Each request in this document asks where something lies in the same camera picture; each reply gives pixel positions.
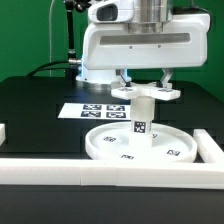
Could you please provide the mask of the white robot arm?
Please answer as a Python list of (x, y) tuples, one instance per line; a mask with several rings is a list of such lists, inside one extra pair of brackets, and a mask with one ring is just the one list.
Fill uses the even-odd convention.
[(208, 11), (175, 8), (173, 0), (95, 2), (88, 10), (77, 82), (102, 90), (129, 82), (129, 70), (160, 69), (160, 85), (166, 87), (175, 68), (205, 63), (211, 23)]

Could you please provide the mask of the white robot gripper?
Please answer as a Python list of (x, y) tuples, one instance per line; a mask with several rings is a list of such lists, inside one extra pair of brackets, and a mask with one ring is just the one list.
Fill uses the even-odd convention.
[(197, 67), (207, 59), (208, 14), (175, 15), (161, 33), (131, 34), (125, 23), (88, 26), (83, 63), (90, 70), (116, 70), (116, 87), (130, 87), (126, 69), (163, 68), (167, 87), (172, 68)]

